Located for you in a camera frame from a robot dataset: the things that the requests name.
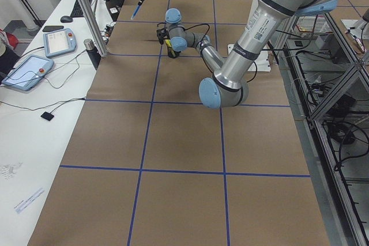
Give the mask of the black smartphone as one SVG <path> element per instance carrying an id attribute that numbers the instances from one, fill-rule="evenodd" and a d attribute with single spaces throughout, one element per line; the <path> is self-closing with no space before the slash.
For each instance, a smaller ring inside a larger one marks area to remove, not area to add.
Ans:
<path id="1" fill-rule="evenodd" d="M 64 26 L 63 25 L 46 25 L 43 29 L 42 32 L 53 32 L 53 31 L 58 31 L 63 29 Z"/>

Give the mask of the teach pendant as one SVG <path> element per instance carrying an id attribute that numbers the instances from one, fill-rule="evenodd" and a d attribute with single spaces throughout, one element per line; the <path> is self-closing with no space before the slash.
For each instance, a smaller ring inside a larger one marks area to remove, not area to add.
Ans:
<path id="1" fill-rule="evenodd" d="M 73 52 L 76 49 L 76 37 L 70 28 L 44 33 L 44 50 L 48 58 L 54 58 Z"/>
<path id="2" fill-rule="evenodd" d="M 30 55 L 3 80 L 6 88 L 29 91 L 53 68 L 54 61 L 37 55 Z"/>

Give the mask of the aluminium frame post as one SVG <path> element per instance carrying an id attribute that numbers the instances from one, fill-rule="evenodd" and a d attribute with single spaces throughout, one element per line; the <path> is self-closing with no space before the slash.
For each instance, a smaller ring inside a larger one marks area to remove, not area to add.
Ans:
<path id="1" fill-rule="evenodd" d="M 99 26 L 97 24 L 95 14 L 91 8 L 91 5 L 89 4 L 88 0 L 78 0 L 82 11 L 84 13 L 85 20 L 87 22 L 87 25 L 89 27 L 89 30 L 92 34 L 92 37 L 96 43 L 96 47 L 98 52 L 100 53 L 101 57 L 107 56 L 107 47 L 106 44 L 102 38 L 102 35 L 100 33 Z"/>

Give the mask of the lower teach pendant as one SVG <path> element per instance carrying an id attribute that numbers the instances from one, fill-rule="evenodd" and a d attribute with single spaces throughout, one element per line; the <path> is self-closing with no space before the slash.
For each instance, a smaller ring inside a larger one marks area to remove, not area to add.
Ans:
<path id="1" fill-rule="evenodd" d="M 6 88 L 29 91 L 53 68 L 54 61 L 37 55 L 30 55 L 3 80 Z"/>

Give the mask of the upper teach pendant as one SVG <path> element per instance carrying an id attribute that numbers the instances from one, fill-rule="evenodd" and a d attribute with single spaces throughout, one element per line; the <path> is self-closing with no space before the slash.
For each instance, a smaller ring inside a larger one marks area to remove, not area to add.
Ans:
<path id="1" fill-rule="evenodd" d="M 76 49 L 76 37 L 70 28 L 44 33 L 44 50 L 48 58 L 54 58 L 73 52 Z"/>

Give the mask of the blue highlighter pen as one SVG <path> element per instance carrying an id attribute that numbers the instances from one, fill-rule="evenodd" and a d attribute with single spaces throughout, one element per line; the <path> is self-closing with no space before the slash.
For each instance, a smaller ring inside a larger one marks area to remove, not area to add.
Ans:
<path id="1" fill-rule="evenodd" d="M 141 5 L 137 5 L 137 7 L 134 9 L 133 14 L 132 14 L 132 16 L 130 18 L 131 20 L 134 20 L 135 19 L 135 16 L 138 14 L 140 8 L 141 8 Z"/>

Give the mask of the black mesh pen cup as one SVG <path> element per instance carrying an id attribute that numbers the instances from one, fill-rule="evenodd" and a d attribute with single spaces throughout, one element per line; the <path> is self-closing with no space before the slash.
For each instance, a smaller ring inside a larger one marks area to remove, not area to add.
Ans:
<path id="1" fill-rule="evenodd" d="M 169 58 L 175 59 L 179 56 L 180 52 L 175 51 L 172 47 L 167 46 L 167 55 Z"/>

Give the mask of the black computer mouse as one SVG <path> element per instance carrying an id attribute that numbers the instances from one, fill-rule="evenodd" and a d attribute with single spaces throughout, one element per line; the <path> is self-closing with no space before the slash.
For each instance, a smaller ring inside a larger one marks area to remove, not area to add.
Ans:
<path id="1" fill-rule="evenodd" d="M 73 22 L 73 17 L 70 17 L 70 16 L 62 16 L 60 18 L 60 22 L 61 23 L 71 23 L 71 22 Z"/>

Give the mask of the black metal water bottle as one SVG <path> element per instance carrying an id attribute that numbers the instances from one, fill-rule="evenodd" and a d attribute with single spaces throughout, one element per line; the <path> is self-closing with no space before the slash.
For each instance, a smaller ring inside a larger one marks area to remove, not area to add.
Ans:
<path id="1" fill-rule="evenodd" d="M 97 47 L 92 39 L 85 39 L 84 46 L 95 70 L 97 70 L 101 61 L 101 56 L 97 50 Z"/>

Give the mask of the small black square pad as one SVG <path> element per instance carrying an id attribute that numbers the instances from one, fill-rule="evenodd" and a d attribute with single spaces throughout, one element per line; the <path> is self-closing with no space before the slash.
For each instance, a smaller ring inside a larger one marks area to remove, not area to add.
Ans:
<path id="1" fill-rule="evenodd" d="M 51 121 L 54 118 L 54 115 L 50 112 L 43 112 L 41 114 L 41 118 L 47 120 L 47 121 Z"/>

